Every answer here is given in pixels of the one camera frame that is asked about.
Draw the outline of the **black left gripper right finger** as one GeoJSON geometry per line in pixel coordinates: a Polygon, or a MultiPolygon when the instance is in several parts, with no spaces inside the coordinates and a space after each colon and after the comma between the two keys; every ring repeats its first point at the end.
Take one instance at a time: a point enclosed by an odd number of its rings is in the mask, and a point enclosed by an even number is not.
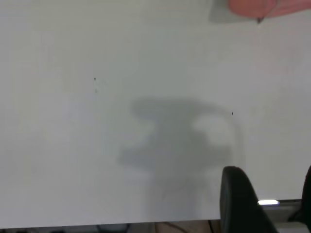
{"type": "Polygon", "coordinates": [[[301,199],[301,213],[303,222],[311,221],[311,167],[309,167],[305,176],[301,199]]]}

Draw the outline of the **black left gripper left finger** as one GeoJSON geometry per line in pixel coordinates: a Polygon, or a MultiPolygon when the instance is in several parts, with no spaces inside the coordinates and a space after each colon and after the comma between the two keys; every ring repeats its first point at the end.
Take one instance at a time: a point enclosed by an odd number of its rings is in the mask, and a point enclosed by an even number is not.
{"type": "Polygon", "coordinates": [[[246,173],[239,167],[222,171],[220,220],[223,233],[277,233],[246,173]]]}

